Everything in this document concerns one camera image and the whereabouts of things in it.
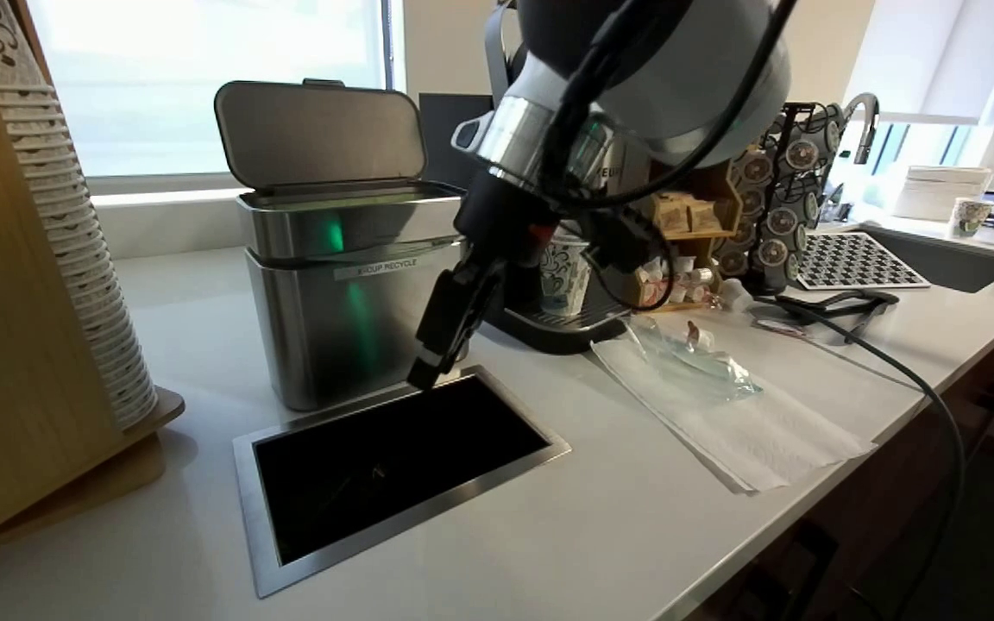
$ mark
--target sink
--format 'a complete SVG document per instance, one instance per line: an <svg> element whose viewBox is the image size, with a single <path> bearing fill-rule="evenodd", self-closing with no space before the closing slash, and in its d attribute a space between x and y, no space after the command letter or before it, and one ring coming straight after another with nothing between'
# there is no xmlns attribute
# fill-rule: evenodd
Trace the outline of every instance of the sink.
<svg viewBox="0 0 994 621"><path fill-rule="evenodd" d="M994 247L891 232L879 225L857 225L857 232L876 238L935 287L975 294L994 282Z"/></svg>
<svg viewBox="0 0 994 621"><path fill-rule="evenodd" d="M234 441L255 594L309 578L568 450L483 370Z"/></svg>

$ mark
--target faucet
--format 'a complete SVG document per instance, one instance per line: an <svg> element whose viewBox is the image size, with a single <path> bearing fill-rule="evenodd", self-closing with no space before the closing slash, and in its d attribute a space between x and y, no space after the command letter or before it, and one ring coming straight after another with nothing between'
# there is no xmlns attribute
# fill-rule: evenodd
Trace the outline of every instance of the faucet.
<svg viewBox="0 0 994 621"><path fill-rule="evenodd" d="M857 94L844 105L843 105L843 126L851 121L857 105L867 111L867 126L864 139L851 149L851 160L864 166L868 160L868 149L873 149L873 134L876 134L876 116L879 116L879 101L873 94Z"/></svg>

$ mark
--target metal container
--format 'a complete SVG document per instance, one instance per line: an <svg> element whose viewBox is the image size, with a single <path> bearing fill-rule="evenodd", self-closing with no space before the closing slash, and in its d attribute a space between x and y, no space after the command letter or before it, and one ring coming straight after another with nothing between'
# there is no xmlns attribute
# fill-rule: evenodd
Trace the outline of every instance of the metal container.
<svg viewBox="0 0 994 621"><path fill-rule="evenodd" d="M225 81L249 280L276 396L316 412L402 385L435 277L460 259L460 193L424 182L402 94Z"/></svg>

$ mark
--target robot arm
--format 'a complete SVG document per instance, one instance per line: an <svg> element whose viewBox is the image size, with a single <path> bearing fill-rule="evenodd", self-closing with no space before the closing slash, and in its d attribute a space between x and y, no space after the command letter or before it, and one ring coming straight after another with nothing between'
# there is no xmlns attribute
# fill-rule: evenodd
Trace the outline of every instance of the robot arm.
<svg viewBox="0 0 994 621"><path fill-rule="evenodd" d="M524 70L485 121L473 179L455 216L466 252L424 305L412 382L450 373L499 304L508 265L534 265L558 216L586 220L589 244L634 270L607 220L668 179L620 197L586 197L614 132L657 160L688 173L739 156L769 126L788 97L775 49L792 0L517 0Z"/></svg>

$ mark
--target white countertop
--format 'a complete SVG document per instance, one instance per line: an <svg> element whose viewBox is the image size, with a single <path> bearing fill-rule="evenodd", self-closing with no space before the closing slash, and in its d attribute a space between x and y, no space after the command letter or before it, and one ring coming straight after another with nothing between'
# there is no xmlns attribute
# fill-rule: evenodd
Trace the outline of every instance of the white countertop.
<svg viewBox="0 0 994 621"><path fill-rule="evenodd" d="M165 476L4 545L0 621L683 617L851 472L838 466L788 488L731 494L592 358L542 355L483 330L473 358L568 450L259 600L232 441L291 412L269 389L240 247L131 259L117 273L150 379L186 396L186 412L162 430ZM758 379L851 430L891 435L922 407L912 385L756 330L741 315L706 326ZM899 294L868 338L929 382L948 382L994 346L994 287L975 295Z"/></svg>

